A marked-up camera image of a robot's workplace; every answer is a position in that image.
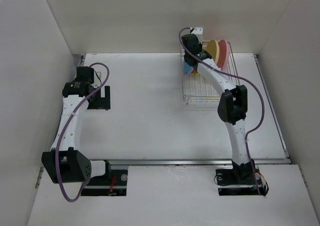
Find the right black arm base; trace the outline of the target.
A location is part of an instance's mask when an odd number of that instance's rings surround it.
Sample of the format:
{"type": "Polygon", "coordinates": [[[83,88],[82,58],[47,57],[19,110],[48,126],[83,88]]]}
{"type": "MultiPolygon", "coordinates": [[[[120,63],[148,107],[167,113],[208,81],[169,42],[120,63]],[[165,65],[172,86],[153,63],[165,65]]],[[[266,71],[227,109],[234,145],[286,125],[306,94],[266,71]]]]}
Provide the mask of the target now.
{"type": "Polygon", "coordinates": [[[238,178],[232,168],[217,168],[214,182],[219,196],[266,196],[270,190],[259,168],[248,176],[238,178]]]}

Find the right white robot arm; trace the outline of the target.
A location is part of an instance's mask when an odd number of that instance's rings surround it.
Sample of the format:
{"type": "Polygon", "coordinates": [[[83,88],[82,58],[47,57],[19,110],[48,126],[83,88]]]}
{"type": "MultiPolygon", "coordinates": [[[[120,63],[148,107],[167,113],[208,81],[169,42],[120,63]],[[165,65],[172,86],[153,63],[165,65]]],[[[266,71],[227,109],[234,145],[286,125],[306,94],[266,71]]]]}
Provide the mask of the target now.
{"type": "Polygon", "coordinates": [[[219,69],[211,55],[202,50],[195,34],[180,37],[185,49],[184,60],[214,87],[220,100],[217,113],[225,123],[232,149],[232,179],[243,183],[253,173],[251,157],[246,148],[245,118],[248,111],[248,92],[244,85],[236,85],[219,69]]]}

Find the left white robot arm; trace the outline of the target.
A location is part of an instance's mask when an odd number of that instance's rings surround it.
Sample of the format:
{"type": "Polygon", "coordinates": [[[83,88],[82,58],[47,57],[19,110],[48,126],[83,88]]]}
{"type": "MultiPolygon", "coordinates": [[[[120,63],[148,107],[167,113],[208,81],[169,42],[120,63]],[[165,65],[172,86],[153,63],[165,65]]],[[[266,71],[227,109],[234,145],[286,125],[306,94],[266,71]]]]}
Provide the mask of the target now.
{"type": "Polygon", "coordinates": [[[52,182],[87,183],[95,178],[100,184],[111,181],[112,172],[106,160],[90,160],[80,152],[82,124],[87,110],[110,110],[110,87],[95,85],[92,66],[76,69],[75,79],[64,85],[63,112],[56,138],[41,161],[52,182]]]}

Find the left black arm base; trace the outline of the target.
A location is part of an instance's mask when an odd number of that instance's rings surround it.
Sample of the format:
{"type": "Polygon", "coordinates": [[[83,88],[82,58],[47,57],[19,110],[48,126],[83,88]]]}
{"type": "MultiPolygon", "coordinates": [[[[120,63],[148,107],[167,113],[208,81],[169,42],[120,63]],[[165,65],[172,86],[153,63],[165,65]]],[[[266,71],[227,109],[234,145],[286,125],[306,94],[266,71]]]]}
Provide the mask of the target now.
{"type": "Polygon", "coordinates": [[[122,197],[127,195],[128,170],[111,170],[110,176],[96,176],[81,192],[82,197],[122,197]]]}

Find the blue plastic plate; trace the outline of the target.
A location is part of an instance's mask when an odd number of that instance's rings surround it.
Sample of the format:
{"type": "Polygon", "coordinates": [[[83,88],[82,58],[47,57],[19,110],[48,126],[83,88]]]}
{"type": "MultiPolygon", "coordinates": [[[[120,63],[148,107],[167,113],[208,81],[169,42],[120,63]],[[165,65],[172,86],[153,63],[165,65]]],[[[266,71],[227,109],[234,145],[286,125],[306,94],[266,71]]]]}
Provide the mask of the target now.
{"type": "Polygon", "coordinates": [[[185,75],[192,74],[194,71],[194,68],[190,65],[188,65],[185,61],[183,62],[183,72],[185,75]]]}

